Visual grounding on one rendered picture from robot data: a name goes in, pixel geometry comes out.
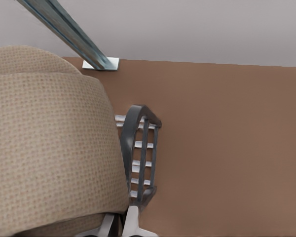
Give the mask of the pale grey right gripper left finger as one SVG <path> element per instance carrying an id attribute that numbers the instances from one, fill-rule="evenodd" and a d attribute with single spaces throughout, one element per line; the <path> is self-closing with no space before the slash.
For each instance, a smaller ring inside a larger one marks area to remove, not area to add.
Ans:
<path id="1" fill-rule="evenodd" d="M 106 214 L 99 227 L 79 233 L 75 237 L 115 237 L 115 214 Z"/>

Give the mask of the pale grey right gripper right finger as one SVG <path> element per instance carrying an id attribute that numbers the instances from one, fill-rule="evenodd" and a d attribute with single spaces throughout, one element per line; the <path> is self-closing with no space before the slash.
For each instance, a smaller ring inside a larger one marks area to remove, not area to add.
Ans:
<path id="1" fill-rule="evenodd" d="M 139 227 L 140 208 L 130 206 L 126 215 L 122 237 L 159 237 L 158 234 Z"/>

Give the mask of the dark grey shoe rack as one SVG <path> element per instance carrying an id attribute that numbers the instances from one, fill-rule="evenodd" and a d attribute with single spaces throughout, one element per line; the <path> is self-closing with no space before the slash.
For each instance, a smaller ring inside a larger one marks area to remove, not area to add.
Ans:
<path id="1" fill-rule="evenodd" d="M 121 128 L 120 147 L 129 196 L 141 211 L 157 191 L 156 153 L 161 120 L 146 105 L 133 105 L 125 116 L 116 115 Z"/>

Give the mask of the silver post foot plate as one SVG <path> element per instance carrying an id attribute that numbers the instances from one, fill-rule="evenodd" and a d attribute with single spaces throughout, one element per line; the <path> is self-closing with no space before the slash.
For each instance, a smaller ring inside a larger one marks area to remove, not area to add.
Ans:
<path id="1" fill-rule="evenodd" d="M 108 63 L 106 63 L 103 67 L 98 65 L 91 65 L 86 60 L 82 63 L 82 68 L 86 70 L 96 70 L 96 71 L 117 71 L 119 67 L 119 58 L 116 57 L 108 57 Z"/>

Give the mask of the silver frame post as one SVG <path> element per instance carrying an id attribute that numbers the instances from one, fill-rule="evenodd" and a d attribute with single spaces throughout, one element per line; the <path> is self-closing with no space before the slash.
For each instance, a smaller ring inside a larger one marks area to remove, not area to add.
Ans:
<path id="1" fill-rule="evenodd" d="M 108 57 L 57 0 L 17 0 L 57 37 L 91 65 L 103 67 Z"/>

